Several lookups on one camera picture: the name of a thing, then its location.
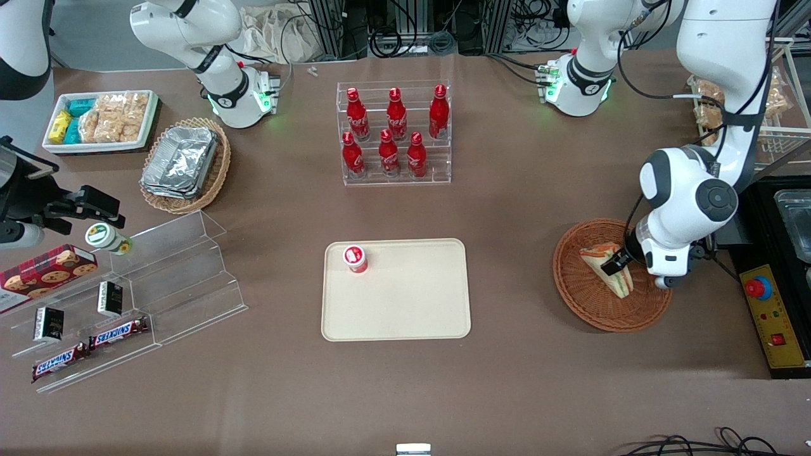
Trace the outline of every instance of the beige tray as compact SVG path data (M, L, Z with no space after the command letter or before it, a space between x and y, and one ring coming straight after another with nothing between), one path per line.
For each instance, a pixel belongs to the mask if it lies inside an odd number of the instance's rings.
M358 244L369 269L353 273ZM331 342L463 338L470 332L465 244L459 239L339 242L324 253L321 334Z

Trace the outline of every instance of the teal snack package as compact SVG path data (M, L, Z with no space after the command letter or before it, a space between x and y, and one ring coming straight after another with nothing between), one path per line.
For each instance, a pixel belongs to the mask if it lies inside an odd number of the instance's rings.
M79 120L74 118L71 120L71 123L67 126L67 131L65 131L65 140L62 144L81 144L82 137L79 136Z
M71 117L79 117L80 115L88 112L96 100L93 98L85 98L83 100L73 100L67 105L67 112Z

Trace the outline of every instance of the coca-cola bottle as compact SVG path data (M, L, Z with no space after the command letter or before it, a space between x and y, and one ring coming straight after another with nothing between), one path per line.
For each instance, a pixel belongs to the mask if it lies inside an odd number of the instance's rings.
M442 84L434 87L434 100L431 101L431 108L428 110L428 135L435 140L448 139L448 115L450 106L445 96L448 88Z
M354 87L346 89L346 99L349 104L346 107L346 117L350 120L352 134L358 141L369 139L369 117L366 114L366 106L360 101L358 90Z
M344 143L344 163L350 179L363 179L366 177L366 166L363 164L363 154L360 146L354 142L354 137L350 131L344 133L341 139Z
M423 146L423 136L419 131L411 133L411 145L408 147L408 171L412 179L424 178L427 173L427 154Z
M392 141L392 131L384 128L380 132L380 164L383 166L383 174L387 178L396 178L400 175L400 163L397 161L397 144Z
M400 89L393 87L388 91L388 129L392 131L395 141L402 141L406 138L406 107L401 100Z

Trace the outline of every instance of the cookie box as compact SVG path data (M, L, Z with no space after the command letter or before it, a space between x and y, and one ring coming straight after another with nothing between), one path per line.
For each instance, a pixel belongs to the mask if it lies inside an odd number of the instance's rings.
M64 244L0 273L0 313L98 269L96 257Z

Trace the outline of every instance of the white cloth bag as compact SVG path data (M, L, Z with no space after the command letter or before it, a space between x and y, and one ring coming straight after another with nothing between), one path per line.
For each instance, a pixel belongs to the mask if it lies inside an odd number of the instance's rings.
M309 62L320 57L324 50L316 35L315 28L318 25L313 23L310 16L303 15L310 14L310 6L306 3L298 5L301 9L294 3L240 8L242 34L245 38L242 52L262 58L273 57L279 63L287 63L287 60L293 63ZM295 19L285 28L287 21L293 17ZM281 39L283 28L284 40ZM284 55L281 52L282 45L285 47Z

